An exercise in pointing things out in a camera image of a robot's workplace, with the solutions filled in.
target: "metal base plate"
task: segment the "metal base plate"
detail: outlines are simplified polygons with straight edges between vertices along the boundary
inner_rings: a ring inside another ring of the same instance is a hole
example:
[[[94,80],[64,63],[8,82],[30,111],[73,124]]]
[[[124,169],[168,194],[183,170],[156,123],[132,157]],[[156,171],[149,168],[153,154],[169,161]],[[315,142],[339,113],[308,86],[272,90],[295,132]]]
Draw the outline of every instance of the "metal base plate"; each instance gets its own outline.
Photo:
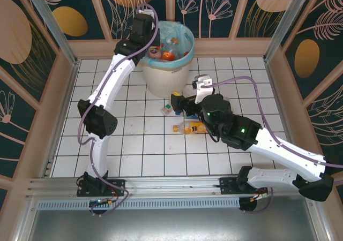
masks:
[[[221,194],[256,194],[259,189],[248,187],[245,190],[241,190],[237,185],[236,178],[220,178],[219,186]]]
[[[124,179],[108,179],[107,181],[115,186],[125,187]],[[123,191],[121,190],[115,190],[115,191],[119,197],[124,196]],[[112,194],[112,189],[106,189],[103,193],[101,193],[100,190],[89,188],[89,186],[84,180],[80,180],[79,187],[77,190],[77,196],[78,197],[112,197],[113,194]]]

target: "floor tile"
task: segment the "floor tile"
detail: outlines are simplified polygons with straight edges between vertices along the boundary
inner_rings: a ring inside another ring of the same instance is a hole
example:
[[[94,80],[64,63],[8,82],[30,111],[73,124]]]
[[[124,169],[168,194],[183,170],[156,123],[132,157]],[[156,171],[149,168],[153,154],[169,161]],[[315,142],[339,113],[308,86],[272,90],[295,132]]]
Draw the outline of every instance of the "floor tile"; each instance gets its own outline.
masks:
[[[163,116],[161,109],[165,106],[163,100],[146,101],[145,116]]]
[[[79,72],[95,72],[98,60],[82,60]]]
[[[125,107],[126,107],[126,101],[114,101],[110,112],[115,117],[124,117]]]
[[[246,57],[231,57],[232,68],[234,70],[248,70],[249,65]]]
[[[229,154],[208,154],[210,175],[231,174]]]
[[[145,101],[128,101],[126,105],[127,117],[144,116]]]
[[[120,177],[141,176],[142,155],[122,155]]]
[[[262,57],[248,57],[249,67],[252,70],[265,69]]]
[[[121,135],[111,135],[108,143],[108,155],[121,155],[123,137]]]
[[[280,115],[266,115],[266,119],[272,131],[284,131]]]
[[[230,57],[216,57],[214,62],[216,70],[232,70]]]
[[[187,134],[186,153],[207,153],[205,134]]]
[[[242,110],[241,110],[241,104],[239,99],[230,99],[230,104],[231,104],[231,110],[234,114],[241,115]]]
[[[80,99],[82,99],[86,101],[91,95],[91,92],[92,87],[75,87],[71,100],[78,102],[80,101]]]
[[[238,174],[243,166],[251,166],[250,153],[230,153],[232,174]]]
[[[165,136],[166,154],[184,154],[185,141],[184,135],[166,135]]]
[[[253,84],[237,84],[237,90],[238,90],[239,98],[255,98],[256,97]]]
[[[146,89],[146,99],[147,100],[163,100],[163,98],[160,98],[158,96],[153,95],[149,89]]]
[[[193,70],[199,70],[199,66],[198,66],[198,58],[194,57],[191,63],[191,71]]]
[[[164,134],[164,117],[145,117],[144,134]]]
[[[142,71],[133,71],[130,74],[130,85],[146,85],[143,72]]]
[[[77,108],[78,102],[70,102],[68,118],[81,118],[79,109]]]
[[[215,70],[213,57],[198,58],[199,70]]]
[[[163,176],[164,164],[164,155],[143,155],[142,176]]]
[[[58,155],[78,155],[80,144],[77,137],[62,137],[59,145]]]
[[[229,80],[234,78],[234,72],[232,70],[225,70],[225,71],[217,71],[218,83]]]
[[[257,84],[258,94],[260,98],[274,97],[273,90],[270,84]]]
[[[107,156],[108,176],[118,177],[119,168],[120,168],[120,156]]]
[[[74,177],[77,156],[57,156],[53,171],[54,178]]]
[[[166,176],[186,175],[186,155],[184,154],[166,154],[165,155],[165,173]]]
[[[234,76],[237,77],[250,77],[251,73],[250,70],[234,70]],[[236,83],[251,83],[248,79],[236,80]]]
[[[118,125],[115,131],[113,132],[112,135],[122,135],[124,131],[124,118],[117,118],[118,119]]]
[[[123,138],[122,154],[142,154],[143,153],[143,136],[142,135],[125,135]]]
[[[128,100],[145,100],[146,85],[129,86]]]
[[[68,118],[66,119],[63,135],[77,135],[80,119]]]
[[[92,86],[95,72],[80,72],[77,75],[75,86]]]
[[[208,175],[207,154],[188,154],[187,173],[188,175]]]
[[[265,114],[278,114],[279,110],[274,98],[262,98],[261,106]]]
[[[100,59],[96,67],[97,72],[106,72],[112,62],[112,59]]]
[[[221,140],[216,143],[209,135],[206,136],[207,151],[208,153],[228,153],[227,144],[223,143]]]
[[[145,135],[143,154],[163,154],[165,141],[163,135]]]
[[[125,118],[124,134],[125,135],[143,135],[144,117],[127,117]]]
[[[79,158],[77,159],[75,177],[78,178],[85,173],[88,167],[89,159],[90,159],[89,156],[79,156]]]
[[[266,70],[253,70],[251,71],[251,75],[256,83],[269,83]]]
[[[242,114],[244,115],[260,114],[256,98],[241,99],[240,102],[241,102]]]

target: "metal frame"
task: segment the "metal frame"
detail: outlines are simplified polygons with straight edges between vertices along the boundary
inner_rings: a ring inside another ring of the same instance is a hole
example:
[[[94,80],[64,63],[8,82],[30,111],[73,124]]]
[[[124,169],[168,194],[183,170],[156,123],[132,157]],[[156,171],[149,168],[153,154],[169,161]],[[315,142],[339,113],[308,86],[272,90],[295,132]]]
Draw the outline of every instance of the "metal frame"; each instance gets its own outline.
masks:
[[[282,39],[284,39],[288,29],[290,28],[294,19],[298,15],[303,2],[304,0],[292,0],[290,2],[288,9],[282,16],[280,23],[278,24],[272,36],[272,40],[270,41],[267,50],[264,53],[266,63],[270,62],[275,52],[278,50]]]
[[[65,53],[69,62],[72,64],[75,64],[76,58],[73,54],[73,51],[68,43],[68,40],[66,39],[62,30],[60,29],[55,17],[53,16],[53,13],[50,10],[50,7],[48,6],[48,4],[45,2],[45,0],[31,0],[31,1],[36,7],[40,16],[43,18],[46,25],[48,26],[56,42],[58,43],[62,51]]]

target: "plastic bottle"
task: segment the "plastic bottle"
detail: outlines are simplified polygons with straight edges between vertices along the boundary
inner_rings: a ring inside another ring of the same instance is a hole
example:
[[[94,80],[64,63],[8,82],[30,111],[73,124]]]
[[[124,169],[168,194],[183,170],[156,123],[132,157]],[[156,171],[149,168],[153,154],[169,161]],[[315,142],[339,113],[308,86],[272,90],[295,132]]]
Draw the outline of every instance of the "plastic bottle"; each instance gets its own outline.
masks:
[[[175,61],[180,58],[179,55],[179,47],[178,47],[179,40],[176,38],[167,39],[167,44],[163,48],[162,60],[166,61]]]
[[[202,122],[187,121],[173,127],[174,132],[182,134],[204,134],[207,133],[206,127]]]

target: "red item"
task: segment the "red item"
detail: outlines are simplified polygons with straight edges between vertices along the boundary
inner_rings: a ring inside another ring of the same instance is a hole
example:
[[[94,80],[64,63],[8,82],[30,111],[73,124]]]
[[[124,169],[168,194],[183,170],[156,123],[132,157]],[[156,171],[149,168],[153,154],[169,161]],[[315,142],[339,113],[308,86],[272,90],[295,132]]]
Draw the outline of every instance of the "red item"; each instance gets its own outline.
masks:
[[[166,52],[164,51],[162,56],[161,56],[162,60],[166,60],[166,61],[174,61],[175,60],[175,55],[173,55],[170,52]]]

